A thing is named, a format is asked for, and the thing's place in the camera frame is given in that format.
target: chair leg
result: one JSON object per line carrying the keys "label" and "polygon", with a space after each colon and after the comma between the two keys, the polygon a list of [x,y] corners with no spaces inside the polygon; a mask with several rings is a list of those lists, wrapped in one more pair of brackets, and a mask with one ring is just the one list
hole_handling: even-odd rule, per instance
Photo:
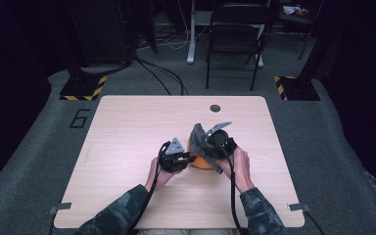
{"label": "chair leg", "polygon": [[253,91],[253,88],[255,87],[256,75],[258,73],[258,68],[259,68],[260,55],[261,55],[261,52],[258,53],[258,57],[256,58],[255,71],[253,72],[253,79],[252,79],[252,85],[250,86],[250,91]]}
{"label": "chair leg", "polygon": [[305,52],[305,49],[306,49],[306,46],[307,46],[307,43],[309,42],[309,39],[310,39],[310,35],[311,35],[311,31],[309,33],[306,34],[305,36],[305,43],[304,43],[304,47],[302,48],[302,51],[301,51],[301,55],[299,55],[299,60],[302,58],[302,56],[304,55],[304,52]]}
{"label": "chair leg", "polygon": [[247,58],[246,63],[244,63],[245,65],[249,63],[249,60],[250,60],[250,58],[251,58],[252,56],[253,56],[253,55],[250,55],[249,58]]}
{"label": "chair leg", "polygon": [[207,82],[206,89],[209,89],[209,80],[210,80],[210,62],[211,62],[211,52],[207,53]]}

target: hole in table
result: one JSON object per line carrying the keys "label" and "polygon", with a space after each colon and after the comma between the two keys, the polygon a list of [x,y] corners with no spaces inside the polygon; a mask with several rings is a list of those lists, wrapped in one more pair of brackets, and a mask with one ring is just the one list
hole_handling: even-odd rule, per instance
{"label": "hole in table", "polygon": [[221,107],[219,105],[211,105],[210,110],[212,110],[214,113],[218,113],[221,110]]}

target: gray carpet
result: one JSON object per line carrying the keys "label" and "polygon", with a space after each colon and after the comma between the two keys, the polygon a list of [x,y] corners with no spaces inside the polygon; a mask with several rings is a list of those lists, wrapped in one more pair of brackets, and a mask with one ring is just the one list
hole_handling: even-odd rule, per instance
{"label": "gray carpet", "polygon": [[[190,95],[262,96],[266,99],[290,169],[300,202],[311,207],[311,215],[325,234],[376,234],[376,183],[365,172],[347,143],[337,112],[319,80],[314,80],[321,101],[282,101],[274,75],[298,75],[304,58],[298,61],[303,42],[298,36],[272,34],[263,52],[263,69],[258,70],[255,90],[250,78],[226,71],[206,82],[206,39],[197,44],[194,65],[186,64],[188,45],[176,50],[160,46],[137,51],[141,59],[177,73]],[[92,69],[100,71],[105,68]],[[180,86],[172,78],[154,72],[172,95]],[[61,101],[59,93],[68,80],[66,71],[49,77],[52,94],[33,127],[0,173],[0,234],[48,234],[52,215],[69,183],[75,161],[84,142],[100,97],[95,101]],[[109,75],[104,95],[167,95],[159,82],[139,64]],[[84,128],[69,128],[79,109],[88,116]],[[320,234],[307,217],[292,234]],[[54,229],[54,234],[72,234]]]}

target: hand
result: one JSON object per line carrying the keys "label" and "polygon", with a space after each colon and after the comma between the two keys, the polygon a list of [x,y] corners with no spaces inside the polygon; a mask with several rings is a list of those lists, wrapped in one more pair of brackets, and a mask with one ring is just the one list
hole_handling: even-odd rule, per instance
{"label": "hand", "polygon": [[[146,190],[148,190],[148,192],[151,191],[152,184],[154,183],[155,174],[157,170],[157,162],[158,162],[157,158],[154,158],[151,161],[151,169],[149,171],[148,179],[146,180],[146,184],[145,184],[145,188]],[[169,173],[164,170],[161,170],[160,175],[158,176],[158,181],[155,187],[155,192],[160,190],[162,187],[164,187],[164,185],[167,184],[167,182],[173,177],[173,175],[178,174],[181,171]]]}
{"label": "hand", "polygon": [[[250,179],[250,158],[246,151],[243,151],[240,147],[234,150],[230,161],[234,160],[234,172],[236,174],[236,187],[240,193],[243,193],[251,188],[255,187]],[[224,173],[229,179],[231,179],[231,168],[228,160],[215,160],[215,162],[224,170]]]}

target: black equipment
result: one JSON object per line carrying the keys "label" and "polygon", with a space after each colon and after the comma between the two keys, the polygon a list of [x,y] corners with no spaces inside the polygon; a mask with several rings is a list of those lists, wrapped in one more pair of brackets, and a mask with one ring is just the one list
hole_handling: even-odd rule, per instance
{"label": "black equipment", "polygon": [[161,168],[169,173],[186,168],[195,158],[190,156],[190,152],[184,153],[184,148],[176,138],[173,138],[172,142],[164,143],[158,155]]}
{"label": "black equipment", "polygon": [[207,139],[207,143],[211,145],[211,148],[208,149],[210,158],[215,160],[226,159],[227,157],[230,157],[237,148],[234,139],[228,137],[227,132],[221,129],[229,124],[231,124],[231,121],[217,124],[207,132],[207,134],[211,133],[211,136]]}

